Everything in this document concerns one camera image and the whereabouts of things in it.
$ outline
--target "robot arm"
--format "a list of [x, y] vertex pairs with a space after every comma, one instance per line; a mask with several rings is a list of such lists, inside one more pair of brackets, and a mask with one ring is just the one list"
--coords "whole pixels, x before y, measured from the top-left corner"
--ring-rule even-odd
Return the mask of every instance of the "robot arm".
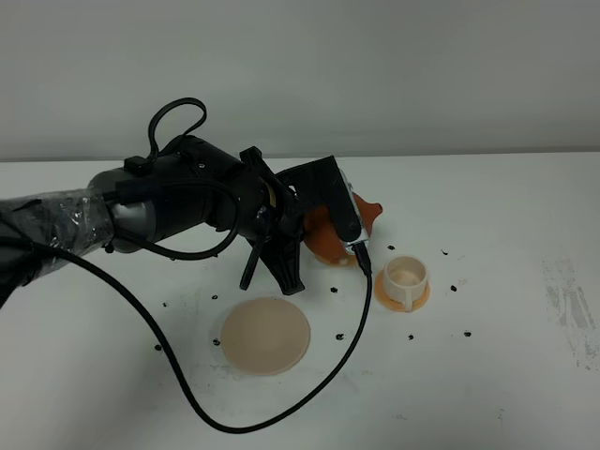
[[[153, 118], [151, 147], [159, 118], [187, 103], [202, 105], [183, 98]], [[231, 230], [237, 221], [232, 239], [240, 234], [252, 246], [240, 288], [248, 288], [261, 259], [286, 295], [304, 290], [299, 254], [305, 213], [326, 205], [349, 253], [353, 244], [368, 239], [350, 185], [333, 157], [274, 174], [258, 148], [237, 159], [189, 136], [192, 129], [154, 152], [155, 157], [128, 158], [123, 167], [99, 173], [86, 189], [0, 201], [0, 236], [25, 237], [79, 256], [98, 248], [125, 253], [146, 248], [193, 260], [216, 254], [182, 254], [156, 242], [202, 223], [218, 232]], [[40, 259], [33, 251], [1, 247], [0, 284], [12, 292], [64, 264]]]

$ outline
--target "black motor housing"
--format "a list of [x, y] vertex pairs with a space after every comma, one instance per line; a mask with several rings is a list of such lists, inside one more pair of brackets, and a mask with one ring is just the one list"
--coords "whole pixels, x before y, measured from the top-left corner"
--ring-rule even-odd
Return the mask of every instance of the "black motor housing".
[[[171, 180], [211, 179], [226, 185], [240, 199], [242, 226], [240, 234], [253, 240], [264, 227], [257, 213], [269, 203], [269, 191], [261, 177], [242, 161], [213, 144], [194, 136], [177, 137], [176, 151], [161, 153], [149, 174], [139, 176], [125, 168], [101, 172], [90, 187], [108, 192], [118, 182], [132, 179], [152, 179], [157, 183]], [[234, 206], [221, 194], [209, 189], [169, 189], [145, 202], [114, 203], [110, 206], [114, 227], [158, 242], [201, 223], [218, 231], [233, 225]], [[115, 238], [114, 249], [132, 252], [139, 247]]]

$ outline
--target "white wall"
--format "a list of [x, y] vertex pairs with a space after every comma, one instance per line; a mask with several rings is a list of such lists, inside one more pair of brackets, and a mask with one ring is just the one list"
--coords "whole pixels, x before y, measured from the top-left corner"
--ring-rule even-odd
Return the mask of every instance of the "white wall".
[[[195, 96], [232, 153], [600, 143], [597, 0], [5, 0], [0, 158], [145, 154]], [[174, 114], [162, 142], [192, 120]]]

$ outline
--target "taped wrapping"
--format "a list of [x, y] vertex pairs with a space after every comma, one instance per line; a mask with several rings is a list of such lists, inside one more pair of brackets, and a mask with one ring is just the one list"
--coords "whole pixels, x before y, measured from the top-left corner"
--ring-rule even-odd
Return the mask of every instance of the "taped wrapping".
[[[93, 189], [2, 200], [0, 215], [5, 222], [0, 224], [2, 234], [23, 237], [16, 229], [40, 244], [78, 256], [105, 246], [113, 238], [109, 211], [101, 194]], [[58, 270], [66, 263], [56, 258], [45, 259], [36, 278]]]

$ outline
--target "cup handle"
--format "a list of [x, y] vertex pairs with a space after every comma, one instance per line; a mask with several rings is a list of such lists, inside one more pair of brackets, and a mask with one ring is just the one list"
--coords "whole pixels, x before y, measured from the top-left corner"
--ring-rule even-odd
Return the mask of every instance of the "cup handle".
[[406, 303], [404, 304], [404, 310], [406, 312], [411, 312], [413, 310], [413, 293], [410, 291], [406, 292]]

